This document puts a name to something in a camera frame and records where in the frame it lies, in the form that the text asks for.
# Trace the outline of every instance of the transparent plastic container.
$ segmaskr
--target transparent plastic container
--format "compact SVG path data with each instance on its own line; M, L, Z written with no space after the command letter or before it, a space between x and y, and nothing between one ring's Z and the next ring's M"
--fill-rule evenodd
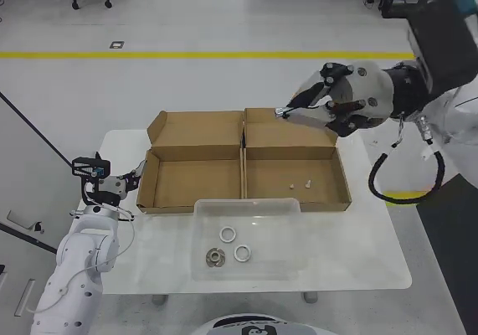
M193 279L281 281L296 278L297 271L306 265L300 213L300 204L293 198L198 200L193 217ZM227 226L236 231L231 243L224 243L219 236L220 230ZM251 249L251 257L246 262L234 258L234 250L239 245ZM222 267L207 265L206 255L212 248L224 251Z

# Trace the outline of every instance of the brown cardboard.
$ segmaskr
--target brown cardboard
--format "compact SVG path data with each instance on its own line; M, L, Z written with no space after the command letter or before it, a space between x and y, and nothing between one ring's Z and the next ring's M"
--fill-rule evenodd
M245 198L296 198L302 211L348 208L335 133L277 120L274 109L247 109L245 120Z
M146 213L189 213L201 198L242 198L243 114L161 111L147 128L152 149L137 206Z

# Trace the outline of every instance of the cardboard box flap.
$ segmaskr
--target cardboard box flap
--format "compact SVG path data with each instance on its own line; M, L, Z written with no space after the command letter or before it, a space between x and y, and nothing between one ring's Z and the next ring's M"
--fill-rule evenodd
M161 111L147 128L152 147L240 147L242 111Z
M246 147L334 147L337 134L276 119L274 108L247 108Z

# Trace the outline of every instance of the white panel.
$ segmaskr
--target white panel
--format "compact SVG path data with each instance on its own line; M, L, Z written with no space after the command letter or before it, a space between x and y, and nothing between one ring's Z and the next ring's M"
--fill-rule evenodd
M62 159L0 99L0 223L58 246L80 181ZM34 231L41 222L44 233Z
M35 282L27 296L27 306L36 307L45 282L54 271L55 256L0 230L0 264L6 266L0 289L0 335L27 335L33 315L24 310L21 317L15 317L15 313L30 279Z

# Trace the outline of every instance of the white washer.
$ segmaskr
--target white washer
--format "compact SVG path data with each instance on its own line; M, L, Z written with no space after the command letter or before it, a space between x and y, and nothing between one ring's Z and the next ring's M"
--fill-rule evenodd
M225 230L231 230L231 232L233 233L233 236L231 236L231 238L229 240L226 240L224 238L224 231ZM224 243L231 243L235 240L235 237L237 237L237 232L235 231L235 229L233 227L223 227L221 230L220 230L220 239L222 240L222 242Z
M239 249L242 248L242 249L246 249L246 251L248 251L248 254L246 255L246 257L244 258L240 258L238 254L239 252ZM249 258L252 256L252 250L247 246L247 245L239 245L238 247L235 248L235 259L238 260L239 262L246 262L249 260Z

